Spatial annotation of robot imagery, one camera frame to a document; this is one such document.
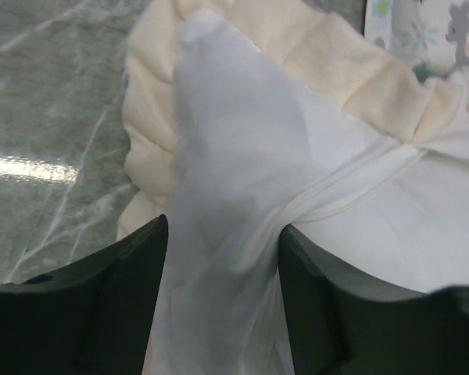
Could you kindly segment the white pillow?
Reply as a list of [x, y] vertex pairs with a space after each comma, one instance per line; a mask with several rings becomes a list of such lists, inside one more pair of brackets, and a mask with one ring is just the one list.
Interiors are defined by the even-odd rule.
[[350, 115], [211, 10], [179, 44], [154, 374], [288, 372], [288, 224], [400, 287], [469, 285], [469, 70], [420, 84], [392, 61]]

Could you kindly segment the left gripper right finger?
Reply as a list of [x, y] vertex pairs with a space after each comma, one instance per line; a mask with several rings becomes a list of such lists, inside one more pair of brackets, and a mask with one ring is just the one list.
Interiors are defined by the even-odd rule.
[[397, 287], [290, 226], [278, 270], [295, 373], [469, 374], [469, 287]]

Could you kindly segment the grey pillowcase with cream ruffle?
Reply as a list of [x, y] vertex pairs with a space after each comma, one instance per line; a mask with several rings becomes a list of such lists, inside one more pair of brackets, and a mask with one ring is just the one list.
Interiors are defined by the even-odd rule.
[[128, 40], [124, 168], [138, 192], [121, 214], [125, 238], [162, 214], [174, 182], [174, 68], [180, 25], [211, 11], [340, 109], [379, 130], [419, 143], [469, 113], [469, 73], [420, 83], [399, 59], [366, 41], [334, 13], [301, 1], [153, 1]]

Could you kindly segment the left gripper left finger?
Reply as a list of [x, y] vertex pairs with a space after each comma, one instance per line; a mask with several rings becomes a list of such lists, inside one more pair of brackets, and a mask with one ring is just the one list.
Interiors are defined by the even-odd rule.
[[83, 259], [0, 285], [0, 374], [140, 374], [161, 281], [159, 216]]

